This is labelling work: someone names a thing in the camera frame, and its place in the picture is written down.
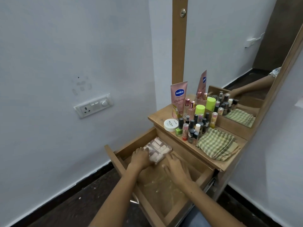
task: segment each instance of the open drawer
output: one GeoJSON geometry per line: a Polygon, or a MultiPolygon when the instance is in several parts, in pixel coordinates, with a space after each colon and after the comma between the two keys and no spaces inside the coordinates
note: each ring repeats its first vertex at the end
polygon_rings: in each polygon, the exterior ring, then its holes
{"type": "MultiPolygon", "coordinates": [[[[119,151],[113,152],[108,145],[105,146],[105,150],[120,176],[125,173],[133,151],[145,146],[155,137],[159,137],[172,147],[172,153],[187,164],[192,180],[201,189],[204,189],[211,180],[214,170],[154,127],[119,151]]],[[[162,168],[162,164],[167,164],[165,158],[157,165],[150,166],[140,173],[133,195],[152,226],[175,226],[190,210],[192,203],[171,182],[162,168]]]]}

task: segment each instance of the checkered cloth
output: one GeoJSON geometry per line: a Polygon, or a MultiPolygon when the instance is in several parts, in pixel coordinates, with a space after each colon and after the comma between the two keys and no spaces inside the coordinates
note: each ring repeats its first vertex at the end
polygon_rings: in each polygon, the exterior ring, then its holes
{"type": "Polygon", "coordinates": [[[209,128],[199,139],[197,146],[201,148],[208,157],[224,161],[235,153],[238,144],[235,138],[217,129],[209,128]]]}
{"type": "Polygon", "coordinates": [[[240,109],[232,110],[225,117],[248,127],[252,127],[252,124],[255,121],[255,117],[252,114],[248,114],[240,109]]]}

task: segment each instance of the white wall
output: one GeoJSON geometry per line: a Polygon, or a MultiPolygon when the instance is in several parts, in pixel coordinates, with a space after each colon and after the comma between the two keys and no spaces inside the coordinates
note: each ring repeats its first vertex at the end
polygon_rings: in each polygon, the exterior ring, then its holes
{"type": "Polygon", "coordinates": [[[172,0],[149,0],[157,110],[171,102],[172,0]]]}
{"type": "Polygon", "coordinates": [[[196,93],[207,69],[207,87],[223,87],[249,71],[276,0],[188,0],[184,81],[196,93]]]}
{"type": "Polygon", "coordinates": [[[105,144],[117,149],[152,127],[156,101],[148,0],[0,0],[0,29],[8,226],[106,164],[105,144]],[[113,107],[78,118],[73,106],[107,93],[113,107]]]}
{"type": "Polygon", "coordinates": [[[303,51],[229,185],[284,227],[303,226],[303,51]]]}

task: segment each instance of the vaseline logo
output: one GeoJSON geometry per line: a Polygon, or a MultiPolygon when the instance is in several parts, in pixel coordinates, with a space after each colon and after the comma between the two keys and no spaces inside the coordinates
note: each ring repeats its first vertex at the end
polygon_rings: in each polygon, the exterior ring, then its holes
{"type": "Polygon", "coordinates": [[[184,89],[178,89],[178,90],[176,90],[176,92],[175,92],[175,95],[176,96],[181,96],[181,95],[183,95],[184,94],[184,89]]]}

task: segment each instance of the mirror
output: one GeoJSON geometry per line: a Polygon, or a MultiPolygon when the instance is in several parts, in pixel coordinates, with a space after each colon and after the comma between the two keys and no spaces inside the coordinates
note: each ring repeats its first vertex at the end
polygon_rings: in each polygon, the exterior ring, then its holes
{"type": "Polygon", "coordinates": [[[302,24],[299,7],[285,11],[279,7],[282,1],[270,2],[275,0],[188,0],[187,5],[187,94],[194,95],[196,104],[206,104],[203,96],[214,97],[214,111],[249,128],[302,24]],[[201,90],[203,75],[206,87],[201,90]]]}

